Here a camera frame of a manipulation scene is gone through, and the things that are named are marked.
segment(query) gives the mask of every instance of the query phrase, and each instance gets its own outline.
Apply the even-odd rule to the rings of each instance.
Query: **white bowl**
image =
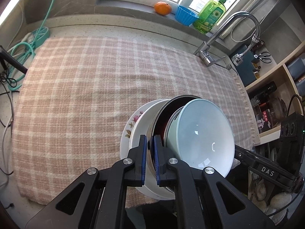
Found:
[[[156,104],[152,105],[137,120],[137,123],[135,124],[131,133],[131,137],[129,141],[130,142],[129,149],[137,147],[139,145],[140,135],[142,134],[146,135],[151,121],[153,120],[155,115],[159,112],[159,110],[163,107],[163,105],[167,103],[167,101],[169,100],[167,99],[167,100],[159,101]],[[147,195],[157,200],[174,200],[175,195],[172,192],[166,190],[164,187],[159,187],[157,185],[156,175],[155,173],[152,173],[150,171],[150,168],[148,167],[147,158],[148,156],[146,157],[146,172],[145,172],[144,186],[136,187],[136,189],[138,189],[144,195]]]
[[[229,173],[235,152],[234,136],[228,119],[212,102],[188,102],[167,135],[167,147],[190,167],[213,167],[223,177]]]

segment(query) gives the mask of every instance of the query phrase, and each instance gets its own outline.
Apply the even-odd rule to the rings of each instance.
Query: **faucet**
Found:
[[[244,12],[244,11],[240,11],[240,12],[236,12],[233,15],[231,15],[231,17],[229,19],[227,19],[227,21],[222,24],[219,29],[216,31],[216,33],[214,33],[211,38],[207,41],[207,42],[203,42],[200,47],[198,47],[198,49],[193,53],[193,55],[196,55],[199,53],[199,57],[203,60],[203,62],[205,63],[205,65],[207,67],[217,63],[219,60],[225,58],[221,57],[217,60],[214,60],[209,53],[207,52],[211,45],[213,44],[213,42],[230,26],[232,25],[232,23],[237,20],[238,18],[249,18],[251,19],[254,24],[255,24],[255,34],[252,37],[252,41],[251,44],[249,45],[249,47],[241,54],[236,54],[234,55],[231,60],[232,62],[237,66],[240,65],[242,63],[242,59],[243,56],[245,55],[246,52],[248,52],[249,50],[251,50],[251,48],[258,42],[260,41],[260,23],[258,22],[258,20],[250,13],[248,12]]]

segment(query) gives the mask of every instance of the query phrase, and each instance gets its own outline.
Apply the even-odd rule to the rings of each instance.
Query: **tangerine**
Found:
[[[171,12],[171,6],[166,2],[157,2],[154,9],[160,15],[168,15]]]

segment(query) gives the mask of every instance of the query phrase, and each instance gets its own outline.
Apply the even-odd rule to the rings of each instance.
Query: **light blue bowl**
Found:
[[[212,167],[226,177],[235,145],[230,123],[220,108],[208,100],[194,99],[175,113],[166,139],[174,156],[190,167]]]
[[[178,6],[175,19],[185,26],[191,25],[199,17],[188,8]]]

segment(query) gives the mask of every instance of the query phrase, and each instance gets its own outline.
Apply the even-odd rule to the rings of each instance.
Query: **floral plate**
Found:
[[[122,137],[121,137],[121,144],[120,144],[120,157],[121,157],[121,159],[126,158],[127,155],[128,155],[130,136],[132,134],[132,129],[134,128],[135,123],[137,122],[137,120],[140,118],[140,116],[147,109],[149,109],[150,106],[156,104],[159,101],[163,101],[163,100],[164,99],[154,100],[154,101],[151,101],[151,102],[148,102],[148,103],[144,104],[143,106],[138,108],[137,111],[135,111],[133,113],[133,115],[129,118],[129,120],[127,121],[127,123],[124,127]]]

